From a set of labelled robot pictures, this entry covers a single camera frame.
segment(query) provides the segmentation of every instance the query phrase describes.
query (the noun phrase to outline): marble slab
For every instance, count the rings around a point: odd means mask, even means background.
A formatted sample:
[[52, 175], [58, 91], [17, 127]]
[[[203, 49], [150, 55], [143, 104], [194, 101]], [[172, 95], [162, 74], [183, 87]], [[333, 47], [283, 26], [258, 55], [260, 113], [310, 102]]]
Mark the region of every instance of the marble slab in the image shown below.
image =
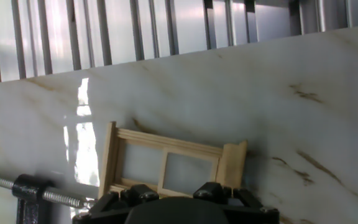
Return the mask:
[[[0, 173], [96, 197], [108, 121], [248, 139], [243, 185], [282, 223], [358, 224], [358, 27], [0, 83]], [[8, 195], [0, 223], [15, 220]]]

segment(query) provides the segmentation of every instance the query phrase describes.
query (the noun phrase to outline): miniature wooden window frame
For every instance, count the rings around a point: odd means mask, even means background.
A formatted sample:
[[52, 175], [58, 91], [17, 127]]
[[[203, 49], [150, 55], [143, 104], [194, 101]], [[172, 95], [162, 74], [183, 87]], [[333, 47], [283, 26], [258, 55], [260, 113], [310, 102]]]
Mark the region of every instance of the miniature wooden window frame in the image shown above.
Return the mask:
[[[127, 144], [162, 150], [162, 165], [157, 185], [122, 178], [125, 146]], [[136, 184], [146, 184], [162, 196], [191, 197], [191, 195], [168, 190], [163, 187], [168, 155], [170, 153], [210, 161], [212, 166], [209, 181], [219, 182], [222, 185], [232, 188], [238, 188], [241, 185], [246, 148], [247, 141], [239, 145], [225, 144], [223, 149], [221, 149], [219, 147], [121, 129], [116, 127], [116, 122], [110, 122], [108, 124], [106, 145], [103, 154], [99, 198], [109, 191], [120, 192]]]

